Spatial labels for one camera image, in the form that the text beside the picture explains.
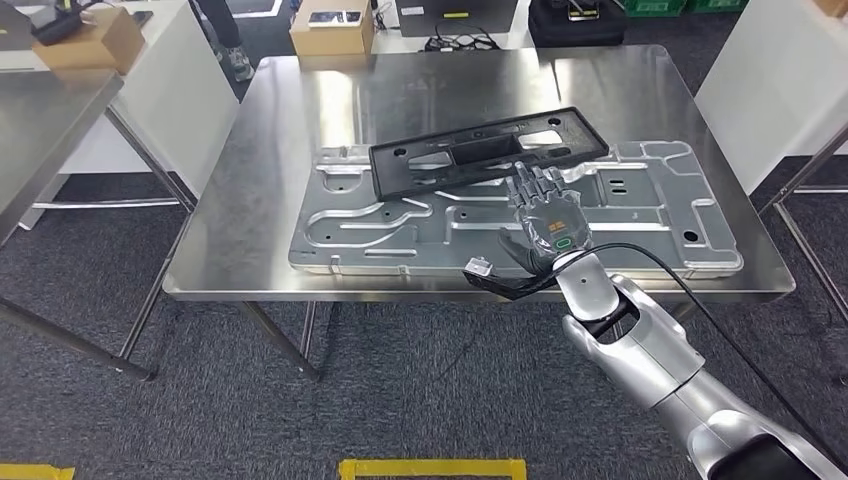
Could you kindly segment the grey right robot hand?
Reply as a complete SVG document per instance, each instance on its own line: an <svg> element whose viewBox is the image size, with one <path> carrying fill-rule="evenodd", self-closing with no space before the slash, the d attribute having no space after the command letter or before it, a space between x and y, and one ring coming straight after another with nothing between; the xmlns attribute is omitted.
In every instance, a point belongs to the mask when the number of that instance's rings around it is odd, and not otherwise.
<svg viewBox="0 0 848 480"><path fill-rule="evenodd" d="M531 275L543 275L564 252L586 249L591 232L581 208L581 194L569 188L556 167L528 168L515 164L516 174L505 179L514 218L526 237L512 239L505 228L498 232L503 250Z"/></svg>

